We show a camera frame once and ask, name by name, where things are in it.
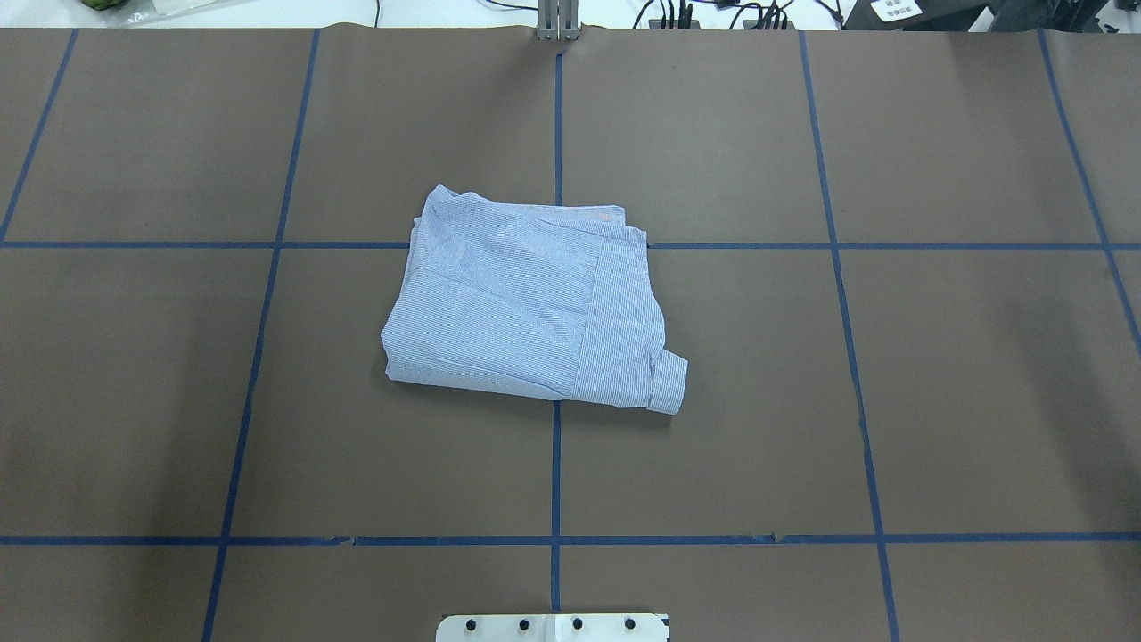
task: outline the folded shirt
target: folded shirt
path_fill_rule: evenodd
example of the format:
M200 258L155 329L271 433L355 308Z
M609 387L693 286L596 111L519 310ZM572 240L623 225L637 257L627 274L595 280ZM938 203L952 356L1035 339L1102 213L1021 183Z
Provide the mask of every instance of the folded shirt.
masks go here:
M616 205L496 203L436 186L380 339L399 382L670 415L686 389L688 363L663 350L646 233Z

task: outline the white bracket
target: white bracket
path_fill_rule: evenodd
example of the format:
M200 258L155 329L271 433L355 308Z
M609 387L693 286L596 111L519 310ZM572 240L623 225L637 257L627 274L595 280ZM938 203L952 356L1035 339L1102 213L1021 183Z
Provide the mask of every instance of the white bracket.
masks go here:
M670 642L670 617L655 613L450 616L436 642Z
M578 0L539 0L540 40L578 40Z

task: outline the horizontal blue line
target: horizontal blue line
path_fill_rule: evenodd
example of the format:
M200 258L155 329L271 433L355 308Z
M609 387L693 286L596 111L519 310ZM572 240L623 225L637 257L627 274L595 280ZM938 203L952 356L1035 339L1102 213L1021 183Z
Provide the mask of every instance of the horizontal blue line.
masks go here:
M399 536L251 536L251 537L168 537L168 536L84 536L84 535L3 535L0 546L755 546L755 545L835 545L835 544L972 544L988 542L1141 542L1141 533L941 533L875 535L476 535L444 537Z
M188 250L286 250L362 249L404 250L407 241L0 241L0 247L14 249L188 249ZM1138 251L1141 243L879 243L879 242L663 242L652 250L1014 250L1014 251Z

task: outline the striped shirt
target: striped shirt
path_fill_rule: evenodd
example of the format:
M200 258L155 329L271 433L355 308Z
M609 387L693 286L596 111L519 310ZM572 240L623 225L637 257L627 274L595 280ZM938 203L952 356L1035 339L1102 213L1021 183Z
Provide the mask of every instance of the striped shirt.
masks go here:
M674 415L646 233L616 205L488 201L438 185L380 334L390 380Z

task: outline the sticker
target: sticker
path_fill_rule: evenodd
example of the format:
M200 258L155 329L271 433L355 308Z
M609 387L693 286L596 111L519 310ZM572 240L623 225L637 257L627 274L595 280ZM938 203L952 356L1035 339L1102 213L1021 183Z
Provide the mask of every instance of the sticker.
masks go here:
M872 2L872 9L885 23L913 18L923 13L915 0L876 0Z

